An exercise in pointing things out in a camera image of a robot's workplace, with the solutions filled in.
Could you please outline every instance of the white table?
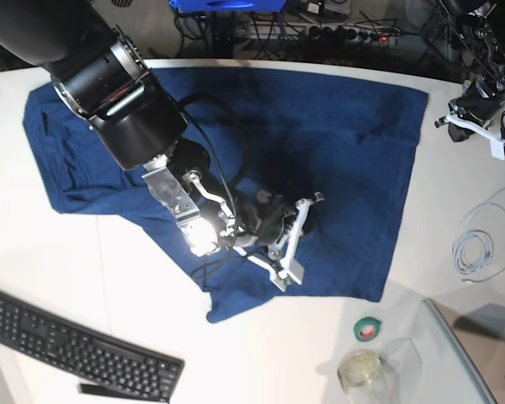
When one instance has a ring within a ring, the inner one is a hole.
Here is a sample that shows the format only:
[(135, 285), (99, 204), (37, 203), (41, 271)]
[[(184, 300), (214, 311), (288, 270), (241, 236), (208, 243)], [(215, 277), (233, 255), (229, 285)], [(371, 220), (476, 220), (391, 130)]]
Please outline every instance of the white table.
[[(505, 305), (505, 274), (486, 284), (467, 285), (449, 265), (459, 220), (505, 186), (505, 162), (490, 157), (486, 140), (473, 136), (454, 144), (446, 128), (434, 128), (449, 100), (460, 95), (460, 85), (272, 61), (153, 61), (151, 66), (315, 72), (429, 94), (381, 303), (280, 297), (209, 324), (209, 296), (141, 228), (118, 216), (60, 215), (52, 210), (22, 126), (28, 92), (49, 81), (39, 68), (0, 73), (0, 289), (117, 338), (184, 359), (173, 404), (344, 403), (336, 376), (341, 358), (357, 347), (381, 348), (407, 335), (423, 297), (463, 314), (489, 302)], [(354, 338), (354, 323), (363, 316), (383, 321), (372, 343), (359, 344)], [(111, 401), (78, 395), (76, 377), (1, 345), (0, 365), (18, 404)], [(486, 369), (482, 372), (487, 380)], [(433, 389), (432, 375), (423, 375), (423, 391)], [(493, 384), (491, 377), (489, 386), (498, 401), (505, 402), (505, 386)], [(422, 395), (419, 404), (433, 402), (430, 397)]]

